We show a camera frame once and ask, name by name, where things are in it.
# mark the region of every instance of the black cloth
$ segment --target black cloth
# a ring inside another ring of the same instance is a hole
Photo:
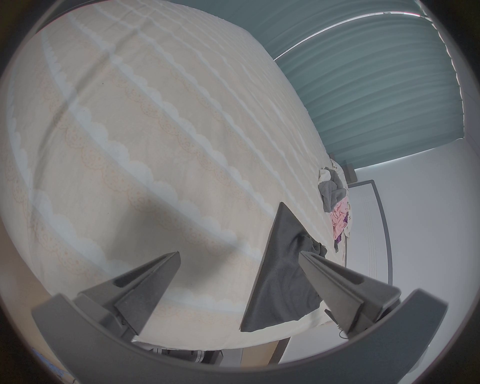
[[[322,299],[300,267],[301,251],[326,255],[326,248],[312,239],[288,207],[280,203],[240,331],[253,332],[299,320],[320,306]]]

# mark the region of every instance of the pink clothing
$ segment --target pink clothing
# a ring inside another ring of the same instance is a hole
[[[345,217],[348,215],[348,198],[344,197],[338,202],[332,212],[330,212],[330,218],[333,225],[333,238],[336,239],[342,234],[342,231],[347,226]]]

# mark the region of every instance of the curtain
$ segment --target curtain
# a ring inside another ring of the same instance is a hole
[[[371,12],[421,14],[412,0],[176,0],[250,32],[276,58],[335,23]],[[276,63],[329,153],[355,168],[463,137],[456,73],[431,22],[384,14],[312,37]]]

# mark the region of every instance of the beige bed sheet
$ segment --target beige bed sheet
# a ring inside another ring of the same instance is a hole
[[[0,87],[0,213],[50,294],[180,251],[139,341],[243,348],[328,320],[322,304],[239,330],[281,201],[342,262],[317,190],[331,162],[246,31],[168,2],[92,4],[36,34]]]

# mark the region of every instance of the teal curtain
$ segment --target teal curtain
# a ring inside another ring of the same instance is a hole
[[[421,14],[411,0],[177,0],[249,31],[276,58],[307,36],[371,12]],[[463,137],[463,108],[445,45],[425,18],[354,20],[277,61],[329,153],[355,168]]]

